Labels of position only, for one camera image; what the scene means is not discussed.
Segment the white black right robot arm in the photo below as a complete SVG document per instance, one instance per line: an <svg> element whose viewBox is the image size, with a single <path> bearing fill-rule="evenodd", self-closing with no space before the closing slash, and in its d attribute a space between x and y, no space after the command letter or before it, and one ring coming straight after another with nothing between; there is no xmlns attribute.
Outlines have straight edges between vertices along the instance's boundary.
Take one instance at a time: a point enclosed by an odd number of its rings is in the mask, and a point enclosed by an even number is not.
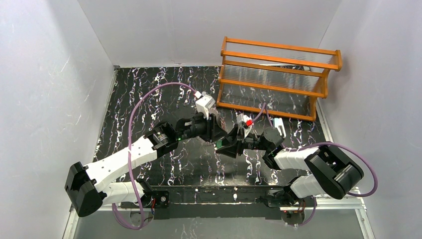
<svg viewBox="0 0 422 239"><path fill-rule="evenodd" d="M328 194L340 200L364 177L361 167L331 142L288 150L282 145L283 141L274 127L266 128L261 135L245 135L243 129L235 127L216 143L216 152L236 158L245 150L262 150L262 159L271 169L310 172L308 176L299 176L285 187L288 199Z"/></svg>

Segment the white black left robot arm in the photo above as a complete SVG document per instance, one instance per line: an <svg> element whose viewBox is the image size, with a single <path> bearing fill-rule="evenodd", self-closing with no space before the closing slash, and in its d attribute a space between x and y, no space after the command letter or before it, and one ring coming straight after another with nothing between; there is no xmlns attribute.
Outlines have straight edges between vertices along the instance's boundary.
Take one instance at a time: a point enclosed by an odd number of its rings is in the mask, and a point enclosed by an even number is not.
<svg viewBox="0 0 422 239"><path fill-rule="evenodd" d="M220 117L215 114L206 119L197 113L190 119L178 120L175 126L162 121L130 146L104 159L71 165L64 189L79 217L93 214L102 205L134 203L148 194L146 186L139 182L115 183L117 177L170 153L183 140L198 137L214 143L226 135Z"/></svg>

